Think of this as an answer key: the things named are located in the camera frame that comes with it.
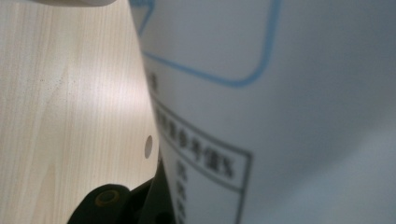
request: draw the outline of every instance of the nutrition label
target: nutrition label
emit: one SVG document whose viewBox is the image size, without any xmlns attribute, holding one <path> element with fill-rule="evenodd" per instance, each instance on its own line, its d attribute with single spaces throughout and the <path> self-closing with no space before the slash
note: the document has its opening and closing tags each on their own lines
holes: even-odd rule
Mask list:
<svg viewBox="0 0 396 224">
<path fill-rule="evenodd" d="M 174 184 L 178 223 L 188 220 L 189 213 L 193 212 L 192 208 L 201 207 L 202 210 L 202 207 L 210 207 L 210 204 L 205 205 L 204 198 L 196 197 L 198 195 L 213 195 L 215 198 L 227 199 L 227 210 L 233 212 L 229 213 L 229 216 L 222 215 L 219 218 L 227 219 L 224 223 L 238 223 L 248 183 L 251 155 L 203 133 L 159 101 L 155 101 L 154 97 L 152 99 L 164 144 L 177 154 L 177 177 Z"/>
</svg>

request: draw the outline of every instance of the white container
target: white container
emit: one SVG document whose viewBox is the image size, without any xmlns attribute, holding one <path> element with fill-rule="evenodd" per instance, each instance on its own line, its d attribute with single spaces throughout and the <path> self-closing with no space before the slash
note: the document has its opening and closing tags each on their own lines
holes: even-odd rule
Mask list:
<svg viewBox="0 0 396 224">
<path fill-rule="evenodd" d="M 187 224 L 396 223 L 396 2 L 130 0 Z"/>
</svg>

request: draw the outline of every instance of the wooden surface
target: wooden surface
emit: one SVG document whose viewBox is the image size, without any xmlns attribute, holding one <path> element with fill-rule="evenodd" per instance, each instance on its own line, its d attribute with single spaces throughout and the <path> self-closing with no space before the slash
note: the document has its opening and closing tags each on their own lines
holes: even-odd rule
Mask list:
<svg viewBox="0 0 396 224">
<path fill-rule="evenodd" d="M 66 223 L 89 191 L 133 189 L 154 175 L 157 159 L 127 1 L 1 1 L 0 223 Z"/>
</svg>

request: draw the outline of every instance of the black object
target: black object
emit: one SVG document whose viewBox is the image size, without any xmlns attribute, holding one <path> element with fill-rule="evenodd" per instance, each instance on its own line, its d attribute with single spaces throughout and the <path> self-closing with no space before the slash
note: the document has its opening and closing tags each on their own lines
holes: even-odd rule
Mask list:
<svg viewBox="0 0 396 224">
<path fill-rule="evenodd" d="M 68 224 L 176 224 L 163 164 L 148 182 L 129 191 L 104 185 L 79 204 Z"/>
</svg>

